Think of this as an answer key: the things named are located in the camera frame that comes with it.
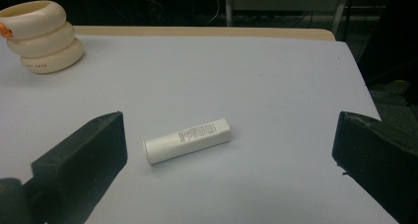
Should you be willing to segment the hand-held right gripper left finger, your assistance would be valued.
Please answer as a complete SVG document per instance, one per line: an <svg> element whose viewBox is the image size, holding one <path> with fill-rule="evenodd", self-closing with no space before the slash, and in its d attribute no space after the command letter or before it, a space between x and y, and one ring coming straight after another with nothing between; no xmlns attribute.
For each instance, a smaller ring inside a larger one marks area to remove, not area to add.
<svg viewBox="0 0 418 224"><path fill-rule="evenodd" d="M32 163L36 224L84 224L127 163L123 113L96 117Z"/></svg>

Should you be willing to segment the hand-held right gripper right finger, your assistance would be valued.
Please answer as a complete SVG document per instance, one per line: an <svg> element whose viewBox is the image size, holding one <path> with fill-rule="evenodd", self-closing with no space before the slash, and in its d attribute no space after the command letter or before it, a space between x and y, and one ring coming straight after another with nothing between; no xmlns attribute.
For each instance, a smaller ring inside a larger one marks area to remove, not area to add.
<svg viewBox="0 0 418 224"><path fill-rule="evenodd" d="M332 157L399 224L418 224L418 138L342 112Z"/></svg>

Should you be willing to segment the white cylindrical tube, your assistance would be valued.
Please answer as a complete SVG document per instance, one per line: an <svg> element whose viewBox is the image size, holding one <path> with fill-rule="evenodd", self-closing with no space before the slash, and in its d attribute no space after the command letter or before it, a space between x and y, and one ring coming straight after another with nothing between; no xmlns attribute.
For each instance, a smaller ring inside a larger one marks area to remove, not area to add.
<svg viewBox="0 0 418 224"><path fill-rule="evenodd" d="M147 161L157 164L178 156L229 142L228 122L222 118L143 142Z"/></svg>

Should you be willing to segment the cream ringed pen holder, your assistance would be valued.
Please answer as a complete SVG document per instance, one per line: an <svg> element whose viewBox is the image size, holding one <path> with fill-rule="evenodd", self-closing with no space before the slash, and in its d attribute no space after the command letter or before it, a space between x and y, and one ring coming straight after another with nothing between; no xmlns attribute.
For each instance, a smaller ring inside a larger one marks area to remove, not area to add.
<svg viewBox="0 0 418 224"><path fill-rule="evenodd" d="M0 36L36 74L63 70L84 54L65 10L53 1L26 2L1 10Z"/></svg>

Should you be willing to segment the white table mat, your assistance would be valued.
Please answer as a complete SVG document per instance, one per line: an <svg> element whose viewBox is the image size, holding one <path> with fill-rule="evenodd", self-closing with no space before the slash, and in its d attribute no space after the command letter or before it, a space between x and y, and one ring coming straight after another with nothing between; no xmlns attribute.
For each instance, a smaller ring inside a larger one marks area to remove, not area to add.
<svg viewBox="0 0 418 224"><path fill-rule="evenodd" d="M124 116L128 161L87 224L396 224L333 160L341 112L377 109L348 46L276 37L82 37L48 75L0 39L0 179L90 119ZM157 164L143 142L224 118L229 142Z"/></svg>

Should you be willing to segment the white metal desk frame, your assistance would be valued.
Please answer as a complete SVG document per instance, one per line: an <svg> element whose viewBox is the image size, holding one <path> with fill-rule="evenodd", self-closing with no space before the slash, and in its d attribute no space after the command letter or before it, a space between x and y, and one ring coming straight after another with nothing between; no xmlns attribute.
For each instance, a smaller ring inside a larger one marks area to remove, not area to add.
<svg viewBox="0 0 418 224"><path fill-rule="evenodd" d="M319 12L332 15L331 32L336 35L347 0L225 0L226 25L232 27L234 11Z"/></svg>

